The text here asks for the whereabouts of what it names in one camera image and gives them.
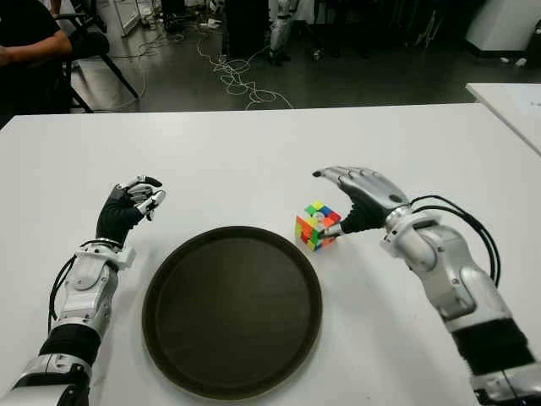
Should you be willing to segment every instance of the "robotic arm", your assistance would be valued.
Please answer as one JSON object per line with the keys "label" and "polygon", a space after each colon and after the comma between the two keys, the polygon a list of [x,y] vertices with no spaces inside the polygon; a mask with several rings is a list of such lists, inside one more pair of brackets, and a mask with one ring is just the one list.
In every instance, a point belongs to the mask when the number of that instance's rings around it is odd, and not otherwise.
{"label": "robotic arm", "polygon": [[[143,217],[152,219],[166,197],[163,190],[154,192],[153,187],[160,186],[154,178],[138,176],[112,190],[101,210],[96,238],[79,247],[55,281],[49,306],[56,321],[49,326],[49,337],[0,405],[88,404],[92,365],[111,316],[117,274],[134,257],[124,241]],[[54,298],[62,285],[66,299],[57,315]]]}
{"label": "robotic arm", "polygon": [[541,404],[541,364],[494,282],[473,262],[464,238],[436,216],[413,213],[407,197],[370,169],[328,167],[314,176],[329,179],[352,200],[349,216],[322,237],[385,227],[383,248],[402,258],[423,283],[470,367],[478,401]]}

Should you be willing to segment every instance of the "black cable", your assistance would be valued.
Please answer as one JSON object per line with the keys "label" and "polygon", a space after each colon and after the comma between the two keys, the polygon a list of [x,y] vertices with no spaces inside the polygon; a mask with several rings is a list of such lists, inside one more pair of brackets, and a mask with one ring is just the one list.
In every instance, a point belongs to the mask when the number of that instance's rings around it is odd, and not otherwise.
{"label": "black cable", "polygon": [[447,203],[448,205],[455,207],[458,211],[462,212],[468,218],[468,220],[470,220],[471,222],[474,222],[476,224],[476,226],[479,227],[481,232],[486,235],[487,239],[489,240],[489,242],[491,244],[492,250],[494,251],[495,275],[496,275],[495,284],[496,284],[496,286],[500,286],[500,278],[501,278],[500,252],[498,251],[498,247],[496,246],[496,242],[492,238],[492,235],[490,235],[489,231],[485,228],[485,226],[478,219],[476,219],[474,216],[472,216],[470,213],[468,213],[467,211],[462,209],[459,205],[457,205],[456,203],[453,203],[452,201],[446,199],[445,197],[439,196],[439,195],[421,196],[421,197],[418,197],[417,199],[413,199],[412,204],[414,204],[414,203],[416,203],[416,202],[418,202],[420,200],[425,200],[425,199],[441,200],[441,201],[444,201],[445,203]]}
{"label": "black cable", "polygon": [[[119,249],[123,247],[120,243],[117,243],[116,241],[104,241],[102,239],[91,239],[89,241],[86,241],[79,247],[83,248],[88,244],[95,244],[95,243],[109,245],[109,246],[116,247]],[[60,290],[60,288],[62,287],[64,281],[66,280],[66,277],[68,277],[68,274],[71,271],[71,268],[74,266],[76,259],[77,259],[77,255],[74,255],[71,258],[69,258],[69,260],[64,264],[60,272],[57,274],[57,277],[54,280],[54,284],[52,285],[51,293],[49,294],[49,313],[47,315],[47,332],[51,332],[52,320],[57,319],[57,312],[55,311],[55,308],[54,308],[54,305],[55,305],[54,302],[57,298],[58,290]]]}
{"label": "black cable", "polygon": [[444,207],[444,206],[423,206],[414,212],[430,210],[430,209],[447,211],[460,217],[462,220],[464,220],[464,222],[468,223],[470,227],[472,227],[476,231],[479,237],[483,240],[484,245],[487,248],[487,251],[489,252],[490,277],[495,281],[496,287],[498,287],[500,285],[500,278],[501,278],[500,252],[498,251],[498,247],[496,246],[496,243],[494,239],[492,238],[492,235],[490,235],[486,227],[474,216],[472,216],[470,213],[463,210],[459,205],[439,195],[420,196],[412,200],[412,205],[417,203],[418,201],[426,200],[426,199],[436,199],[436,200],[444,201],[449,206],[454,207],[455,210],[452,210],[449,207]]}
{"label": "black cable", "polygon": [[414,213],[419,213],[420,211],[425,211],[425,210],[441,210],[441,211],[447,211],[449,213],[452,213],[454,214],[455,216],[458,216],[460,217],[462,220],[464,220],[464,222],[466,222],[467,224],[469,224],[473,230],[479,234],[479,237],[481,237],[481,239],[483,240],[483,243],[484,243],[484,246],[487,248],[487,251],[489,252],[489,261],[490,261],[490,278],[495,280],[496,278],[496,274],[495,274],[495,260],[494,260],[494,257],[492,256],[492,250],[490,248],[490,244],[489,244],[489,241],[487,240],[487,238],[484,236],[484,234],[480,233],[479,230],[474,227],[468,220],[467,218],[462,214],[460,213],[459,211],[456,211],[456,210],[453,210],[449,207],[444,207],[444,206],[423,206],[423,207],[419,207],[418,209],[414,210],[413,212]]}

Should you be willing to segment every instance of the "humanoid robot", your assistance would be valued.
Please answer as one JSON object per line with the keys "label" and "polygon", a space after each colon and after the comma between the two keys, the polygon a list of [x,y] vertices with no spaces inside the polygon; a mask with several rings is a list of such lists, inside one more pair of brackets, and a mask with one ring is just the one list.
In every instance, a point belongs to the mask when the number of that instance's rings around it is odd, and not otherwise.
{"label": "humanoid robot", "polygon": [[278,15],[270,29],[269,62],[280,65],[291,58],[285,52],[285,46],[291,34],[293,16],[298,10],[299,0],[278,0]]}

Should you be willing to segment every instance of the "white desk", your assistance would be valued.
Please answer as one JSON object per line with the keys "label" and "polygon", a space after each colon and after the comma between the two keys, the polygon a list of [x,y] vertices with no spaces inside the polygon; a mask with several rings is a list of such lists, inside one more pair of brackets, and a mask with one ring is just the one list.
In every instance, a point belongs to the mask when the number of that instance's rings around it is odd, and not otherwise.
{"label": "white desk", "polygon": [[541,85],[469,83],[466,88],[541,156]]}
{"label": "white desk", "polygon": [[[114,183],[137,173],[163,181],[168,197],[154,223],[128,236],[138,256],[120,277],[94,404],[217,404],[178,390],[145,352],[150,278],[205,230],[243,224],[293,240],[295,213],[314,199],[345,213],[346,196],[311,177],[337,163],[377,168],[410,196],[440,192],[478,215],[500,247],[501,291],[541,354],[541,161],[510,132],[479,104],[16,118],[0,132],[0,390],[46,337],[58,269],[93,237]],[[484,248],[466,234],[486,267]],[[317,348],[287,384],[244,405],[475,404],[451,337],[420,281],[379,247],[382,236],[348,236],[307,253],[324,296]]]}

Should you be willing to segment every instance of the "fingertip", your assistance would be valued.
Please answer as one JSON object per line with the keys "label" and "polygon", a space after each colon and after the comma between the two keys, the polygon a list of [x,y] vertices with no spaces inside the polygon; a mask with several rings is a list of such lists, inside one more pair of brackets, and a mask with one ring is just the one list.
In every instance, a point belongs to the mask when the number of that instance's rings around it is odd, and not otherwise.
{"label": "fingertip", "polygon": [[152,178],[151,176],[146,176],[145,177],[145,182],[148,183],[151,186],[156,187],[156,188],[159,188],[159,187],[162,186],[162,183],[158,179]]}

